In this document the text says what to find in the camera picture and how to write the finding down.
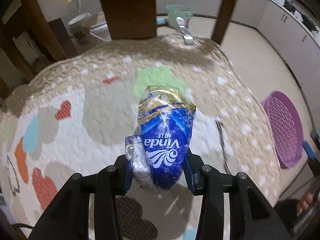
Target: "chair leg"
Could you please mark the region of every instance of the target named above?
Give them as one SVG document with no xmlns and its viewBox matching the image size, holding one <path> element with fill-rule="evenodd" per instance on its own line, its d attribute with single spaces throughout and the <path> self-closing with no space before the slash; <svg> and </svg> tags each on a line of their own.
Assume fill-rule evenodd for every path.
<svg viewBox="0 0 320 240">
<path fill-rule="evenodd" d="M 2 20 L 0 20 L 0 47 L 7 54 L 8 58 L 14 64 L 14 66 L 21 71 L 23 76 L 28 81 L 31 81 L 36 76 L 36 72 L 23 57 L 12 39 L 5 35 L 4 24 Z"/>
<path fill-rule="evenodd" d="M 37 0 L 20 0 L 28 29 L 38 43 L 43 46 L 55 61 L 68 58 L 47 23 Z"/>
<path fill-rule="evenodd" d="M 12 89 L 0 77 L 0 97 L 6 99 L 12 93 Z"/>
<path fill-rule="evenodd" d="M 221 45 L 226 33 L 236 1 L 237 0 L 222 0 L 221 2 L 218 18 L 211 37 L 211 40 L 215 41 L 219 45 Z"/>
<path fill-rule="evenodd" d="M 112 40 L 155 37 L 156 0 L 100 0 Z"/>
</svg>

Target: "human hand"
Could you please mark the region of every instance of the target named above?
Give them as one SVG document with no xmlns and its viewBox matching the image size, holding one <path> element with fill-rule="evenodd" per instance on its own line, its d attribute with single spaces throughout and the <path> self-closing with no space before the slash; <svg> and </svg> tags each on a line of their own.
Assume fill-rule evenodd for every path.
<svg viewBox="0 0 320 240">
<path fill-rule="evenodd" d="M 309 208 L 309 204 L 312 203 L 312 199 L 311 191 L 308 190 L 297 204 L 297 215 L 300 215 L 302 211 Z"/>
</svg>

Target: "dark wooden furniture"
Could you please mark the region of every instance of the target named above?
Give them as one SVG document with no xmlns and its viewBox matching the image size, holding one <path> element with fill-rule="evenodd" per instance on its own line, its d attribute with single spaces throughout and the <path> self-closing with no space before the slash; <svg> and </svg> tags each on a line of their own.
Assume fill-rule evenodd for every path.
<svg viewBox="0 0 320 240">
<path fill-rule="evenodd" d="M 48 24 L 67 56 L 69 58 L 78 56 L 79 54 L 77 49 L 73 44 L 61 18 L 48 22 Z"/>
<path fill-rule="evenodd" d="M 0 0 L 0 17 L 3 16 L 12 1 L 13 0 Z M 31 81 L 35 77 L 36 71 L 17 49 L 12 41 L 13 37 L 18 38 L 22 32 L 29 32 L 30 36 L 36 41 L 41 52 L 53 62 L 66 59 L 68 58 L 68 55 L 59 44 L 56 36 L 45 20 L 37 0 L 20 1 L 21 7 L 9 19 L 6 25 L 0 20 L 0 47 L 4 50 L 15 67 L 20 70 L 23 76 L 28 81 Z M 6 86 L 1 78 L 0 84 L 2 84 L 3 87 Z M 0 96 L 5 98 L 6 93 L 1 93 Z"/>
<path fill-rule="evenodd" d="M 146 39 L 156 36 L 156 0 L 100 0 L 110 36 L 119 39 Z M 222 0 L 211 39 L 221 44 L 236 0 Z"/>
<path fill-rule="evenodd" d="M 221 45 L 237 0 L 222 0 L 211 40 Z"/>
<path fill-rule="evenodd" d="M 119 39 L 155 37 L 156 0 L 100 0 L 110 36 Z"/>
</svg>

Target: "kitchen counter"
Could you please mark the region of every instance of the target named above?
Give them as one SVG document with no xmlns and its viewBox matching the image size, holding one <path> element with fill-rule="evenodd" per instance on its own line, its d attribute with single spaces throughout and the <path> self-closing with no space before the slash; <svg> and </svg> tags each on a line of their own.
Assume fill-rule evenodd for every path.
<svg viewBox="0 0 320 240">
<path fill-rule="evenodd" d="M 302 22 L 298 21 L 298 19 L 292 14 L 292 12 L 288 11 L 286 8 L 283 7 L 283 5 L 279 4 L 278 2 L 276 2 L 275 0 L 270 0 L 271 2 L 275 3 L 276 5 L 278 5 L 279 7 L 282 8 L 282 10 L 284 10 L 288 15 L 290 15 L 292 18 L 294 18 L 301 26 L 302 28 L 305 29 L 305 31 L 310 35 L 310 37 L 317 43 L 317 45 L 320 48 L 320 33 L 318 33 L 317 37 L 315 37 L 313 35 L 313 33 L 311 33 L 311 31 L 308 30 L 307 27 L 305 27 L 305 25 L 303 25 Z"/>
</svg>

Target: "vinda tissue package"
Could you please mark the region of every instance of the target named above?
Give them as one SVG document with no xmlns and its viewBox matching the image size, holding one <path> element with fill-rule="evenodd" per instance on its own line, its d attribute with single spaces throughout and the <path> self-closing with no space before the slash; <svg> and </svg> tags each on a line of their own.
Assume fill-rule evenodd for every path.
<svg viewBox="0 0 320 240">
<path fill-rule="evenodd" d="M 139 102 L 138 124 L 154 184 L 169 189 L 180 178 L 196 106 L 180 89 L 148 86 Z"/>
</svg>

